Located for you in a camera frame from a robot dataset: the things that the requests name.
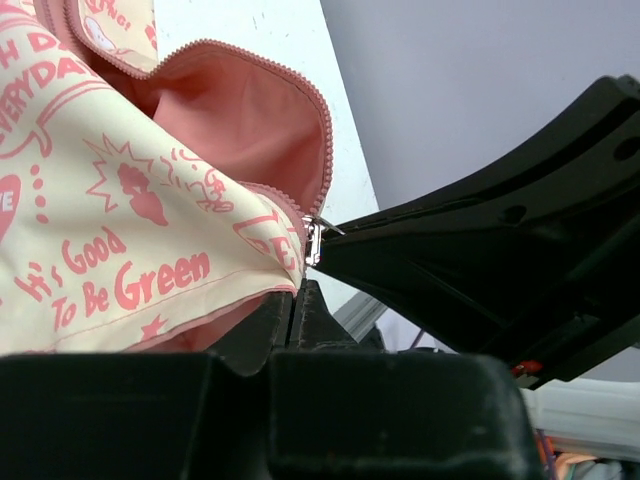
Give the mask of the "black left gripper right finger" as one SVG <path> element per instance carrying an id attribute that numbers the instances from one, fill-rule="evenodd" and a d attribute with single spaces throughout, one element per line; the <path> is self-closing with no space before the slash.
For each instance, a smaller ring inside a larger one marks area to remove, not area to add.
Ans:
<path id="1" fill-rule="evenodd" d="M 276 479 L 540 479 L 524 400 L 480 355 L 383 353 L 332 341 L 306 282 L 268 364 L 267 462 Z"/>

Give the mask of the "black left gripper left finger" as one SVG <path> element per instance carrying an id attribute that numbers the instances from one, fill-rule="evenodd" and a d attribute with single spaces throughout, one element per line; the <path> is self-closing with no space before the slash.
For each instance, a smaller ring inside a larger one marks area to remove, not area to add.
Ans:
<path id="1" fill-rule="evenodd" d="M 1 361 L 5 479 L 265 479 L 265 366 L 289 320 L 271 294 L 201 353 Z"/>

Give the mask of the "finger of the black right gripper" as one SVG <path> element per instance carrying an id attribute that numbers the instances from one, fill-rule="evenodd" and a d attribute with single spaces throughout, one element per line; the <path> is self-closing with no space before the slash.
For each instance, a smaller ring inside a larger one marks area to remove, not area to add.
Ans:
<path id="1" fill-rule="evenodd" d="M 350 239 L 392 221 L 474 206 L 513 193 L 593 149 L 639 111 L 639 82 L 602 77 L 538 133 L 479 171 L 415 201 L 360 218 L 343 229 Z"/>
<path id="2" fill-rule="evenodd" d="M 532 388 L 581 376 L 639 337 L 639 231 L 424 222 L 330 233 L 319 270 L 459 353 L 494 357 Z"/>

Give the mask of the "pink cream printed hooded jacket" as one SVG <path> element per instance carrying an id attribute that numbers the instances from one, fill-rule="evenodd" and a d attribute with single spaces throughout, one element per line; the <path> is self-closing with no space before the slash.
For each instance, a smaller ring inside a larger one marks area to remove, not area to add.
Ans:
<path id="1" fill-rule="evenodd" d="M 296 72 L 217 41 L 160 60 L 147 1 L 1 5 L 1 351 L 216 342 L 296 294 L 332 126 Z"/>

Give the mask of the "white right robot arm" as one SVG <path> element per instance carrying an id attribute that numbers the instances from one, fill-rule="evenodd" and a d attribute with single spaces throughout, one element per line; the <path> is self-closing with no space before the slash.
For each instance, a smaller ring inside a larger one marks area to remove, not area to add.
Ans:
<path id="1" fill-rule="evenodd" d="M 479 171 L 327 232 L 319 270 L 458 353 L 506 363 L 562 449 L 639 457 L 639 83 L 604 76 Z"/>

